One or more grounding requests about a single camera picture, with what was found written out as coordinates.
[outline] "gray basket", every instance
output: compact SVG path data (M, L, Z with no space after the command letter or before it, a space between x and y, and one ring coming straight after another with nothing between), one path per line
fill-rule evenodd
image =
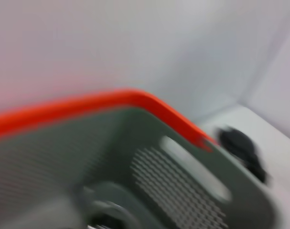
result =
M86 228L99 204L130 228L279 228L261 184L207 144L133 107L2 137L0 229Z

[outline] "white surface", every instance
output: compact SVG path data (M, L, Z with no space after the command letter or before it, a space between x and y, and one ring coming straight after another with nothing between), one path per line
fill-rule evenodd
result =
M232 104L290 0L0 0L0 111L132 86L195 119Z
M285 228L290 229L290 139L248 108L235 106L197 125L215 137L217 128L236 128L258 146L265 168L271 175L269 189L279 199L285 216Z
M290 137L290 36L247 106Z

